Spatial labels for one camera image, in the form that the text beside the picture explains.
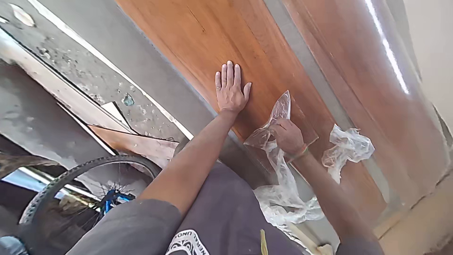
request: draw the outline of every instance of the bracelet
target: bracelet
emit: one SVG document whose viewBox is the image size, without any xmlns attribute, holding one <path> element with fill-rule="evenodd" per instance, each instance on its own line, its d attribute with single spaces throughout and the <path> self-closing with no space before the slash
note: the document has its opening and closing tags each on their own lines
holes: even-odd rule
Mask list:
<svg viewBox="0 0 453 255">
<path fill-rule="evenodd" d="M 308 145 L 306 143 L 304 143 L 304 145 L 302 146 L 301 152 L 299 152 L 296 155 L 294 155 L 293 157 L 291 157 L 291 159 L 288 161 L 288 163 L 291 163 L 294 159 L 305 156 L 305 154 L 307 152 L 308 152 Z"/>
</svg>

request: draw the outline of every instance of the dark gray t-shirt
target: dark gray t-shirt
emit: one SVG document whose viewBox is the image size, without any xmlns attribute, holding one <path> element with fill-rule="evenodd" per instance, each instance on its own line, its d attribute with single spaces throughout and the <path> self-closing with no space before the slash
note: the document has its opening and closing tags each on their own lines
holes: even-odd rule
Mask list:
<svg viewBox="0 0 453 255">
<path fill-rule="evenodd" d="M 168 202 L 134 200 L 112 209 L 67 255 L 300 255 L 296 243 L 266 222 L 250 186 L 216 163 L 185 218 Z M 351 238 L 337 255 L 381 255 L 379 244 Z"/>
</svg>

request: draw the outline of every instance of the wooden plank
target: wooden plank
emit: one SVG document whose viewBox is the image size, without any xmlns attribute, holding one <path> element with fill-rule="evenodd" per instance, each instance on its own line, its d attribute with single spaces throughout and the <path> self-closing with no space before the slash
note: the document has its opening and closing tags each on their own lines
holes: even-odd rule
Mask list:
<svg viewBox="0 0 453 255">
<path fill-rule="evenodd" d="M 250 101 L 233 130 L 242 140 L 268 119 L 289 89 L 319 135 L 310 150 L 320 160 L 334 119 L 262 0 L 117 0 L 192 86 L 216 109 L 214 74 L 227 60 L 253 82 Z M 386 204 L 361 163 L 347 164 L 342 187 L 370 221 Z"/>
<path fill-rule="evenodd" d="M 351 120 L 373 141 L 391 188 L 410 207 L 434 188 L 448 158 L 387 6 L 382 0 L 283 3 Z"/>
<path fill-rule="evenodd" d="M 133 152 L 149 158 L 160 167 L 165 167 L 173 157 L 179 142 L 119 132 L 103 127 L 88 127 L 113 149 Z"/>
</svg>

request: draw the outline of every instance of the plastic bag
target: plastic bag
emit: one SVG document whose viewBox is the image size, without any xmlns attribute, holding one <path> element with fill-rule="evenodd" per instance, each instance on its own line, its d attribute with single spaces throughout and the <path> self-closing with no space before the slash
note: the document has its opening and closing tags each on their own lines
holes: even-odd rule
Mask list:
<svg viewBox="0 0 453 255">
<path fill-rule="evenodd" d="M 374 152 L 371 140 L 360 135 L 356 128 L 350 128 L 344 132 L 334 124 L 329 141 L 336 145 L 324 151 L 322 162 L 337 183 L 340 183 L 340 171 L 346 164 L 346 160 L 357 163 L 370 158 Z"/>
<path fill-rule="evenodd" d="M 291 97 L 289 91 L 286 91 L 275 103 L 268 122 L 244 142 L 244 145 L 264 150 L 275 170 L 278 185 L 261 186 L 254 193 L 267 222 L 282 230 L 286 229 L 285 224 L 288 222 L 301 223 L 324 217 L 316 197 L 308 202 L 300 199 L 294 176 L 284 161 L 284 151 L 277 147 L 276 140 L 270 141 L 269 126 L 279 118 L 289 119 L 290 110 Z"/>
<path fill-rule="evenodd" d="M 275 103 L 268 122 L 256 129 L 244 142 L 246 146 L 265 151 L 267 159 L 258 158 L 258 160 L 268 160 L 269 162 L 266 163 L 270 163 L 277 175 L 278 185 L 261 186 L 256 188 L 254 193 L 267 222 L 278 227 L 288 236 L 290 236 L 286 226 L 288 222 L 297 224 L 324 217 L 315 196 L 307 202 L 300 199 L 294 176 L 284 161 L 284 151 L 277 147 L 276 140 L 270 140 L 269 126 L 279 118 L 289 119 L 290 115 L 291 97 L 289 91 L 286 91 Z M 359 162 L 368 159 L 374 152 L 371 140 L 360 135 L 356 128 L 350 128 L 344 132 L 334 125 L 330 133 L 330 142 L 336 145 L 324 152 L 322 162 L 338 183 L 340 170 L 346 164 L 346 160 Z"/>
</svg>

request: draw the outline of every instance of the finger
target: finger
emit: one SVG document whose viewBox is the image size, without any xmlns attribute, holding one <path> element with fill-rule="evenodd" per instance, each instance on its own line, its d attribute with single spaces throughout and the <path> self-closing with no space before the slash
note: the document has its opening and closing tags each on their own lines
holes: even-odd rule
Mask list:
<svg viewBox="0 0 453 255">
<path fill-rule="evenodd" d="M 220 81 L 220 72 L 216 72 L 216 91 L 220 91 L 222 83 Z"/>
<path fill-rule="evenodd" d="M 233 62 L 230 60 L 226 63 L 226 86 L 233 86 Z"/>
<path fill-rule="evenodd" d="M 269 130 L 273 136 L 278 136 L 279 134 L 285 131 L 285 129 L 280 125 L 271 125 L 269 126 Z"/>
<path fill-rule="evenodd" d="M 280 118 L 277 120 L 277 124 L 282 126 L 284 129 L 288 130 L 291 128 L 291 121 L 285 118 Z"/>
<path fill-rule="evenodd" d="M 249 82 L 244 86 L 244 98 L 246 99 L 246 102 L 249 101 L 249 94 L 250 94 L 250 88 L 252 87 L 252 83 Z"/>
<path fill-rule="evenodd" d="M 222 88 L 227 86 L 227 65 L 222 65 Z"/>
<path fill-rule="evenodd" d="M 241 67 L 238 64 L 234 65 L 234 83 L 233 86 L 241 86 Z"/>
</svg>

